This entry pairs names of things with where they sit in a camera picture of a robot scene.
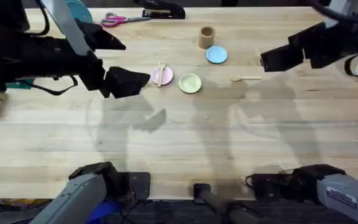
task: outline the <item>spoon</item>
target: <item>spoon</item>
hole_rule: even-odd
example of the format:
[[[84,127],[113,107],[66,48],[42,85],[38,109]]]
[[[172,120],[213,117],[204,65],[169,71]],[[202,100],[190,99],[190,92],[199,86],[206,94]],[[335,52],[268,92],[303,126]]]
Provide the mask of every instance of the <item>spoon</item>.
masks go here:
[[[230,80],[232,80],[233,82],[238,82],[241,80],[261,80],[262,77],[245,77],[245,76],[240,76],[240,75],[232,75],[230,76]]]

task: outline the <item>scissors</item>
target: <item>scissors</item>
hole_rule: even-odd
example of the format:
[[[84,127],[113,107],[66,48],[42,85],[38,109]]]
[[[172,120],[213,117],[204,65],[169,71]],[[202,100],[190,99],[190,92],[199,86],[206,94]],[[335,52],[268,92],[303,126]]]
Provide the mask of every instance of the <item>scissors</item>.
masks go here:
[[[118,16],[117,14],[112,12],[108,12],[106,13],[106,18],[102,19],[102,21],[100,21],[100,24],[106,28],[111,28],[111,27],[116,27],[119,24],[124,24],[128,22],[140,22],[140,21],[149,21],[149,20],[151,20],[151,18],[149,17],[128,18],[124,16]]]

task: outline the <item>blue object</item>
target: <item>blue object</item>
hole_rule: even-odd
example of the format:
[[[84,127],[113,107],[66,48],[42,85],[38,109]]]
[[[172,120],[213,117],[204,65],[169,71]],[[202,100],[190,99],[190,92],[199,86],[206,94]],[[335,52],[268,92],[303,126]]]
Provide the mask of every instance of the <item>blue object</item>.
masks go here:
[[[80,0],[66,0],[66,3],[75,19],[79,19],[81,22],[93,22],[90,11]]]
[[[223,63],[227,59],[227,52],[223,47],[212,46],[206,51],[206,58],[212,63]]]
[[[101,218],[113,212],[119,212],[120,206],[116,202],[103,202],[99,204],[86,221],[88,224],[102,223]]]

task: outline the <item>blue plate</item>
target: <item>blue plate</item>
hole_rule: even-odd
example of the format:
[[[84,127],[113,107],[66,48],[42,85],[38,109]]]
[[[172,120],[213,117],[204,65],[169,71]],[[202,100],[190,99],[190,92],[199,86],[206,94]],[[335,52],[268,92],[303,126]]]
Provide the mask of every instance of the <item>blue plate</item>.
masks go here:
[[[227,52],[223,47],[212,46],[206,51],[206,58],[212,63],[223,63],[227,59]]]
[[[66,3],[75,19],[79,19],[81,22],[93,22],[90,11],[80,0],[67,0]]]

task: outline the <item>label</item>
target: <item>label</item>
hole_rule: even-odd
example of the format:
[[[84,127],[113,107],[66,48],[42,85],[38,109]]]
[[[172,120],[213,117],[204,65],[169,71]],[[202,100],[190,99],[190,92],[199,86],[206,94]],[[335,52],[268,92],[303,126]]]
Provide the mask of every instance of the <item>label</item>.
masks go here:
[[[336,190],[332,187],[327,187],[327,196],[340,201],[352,208],[357,208],[357,199],[351,195],[348,195],[340,190]]]

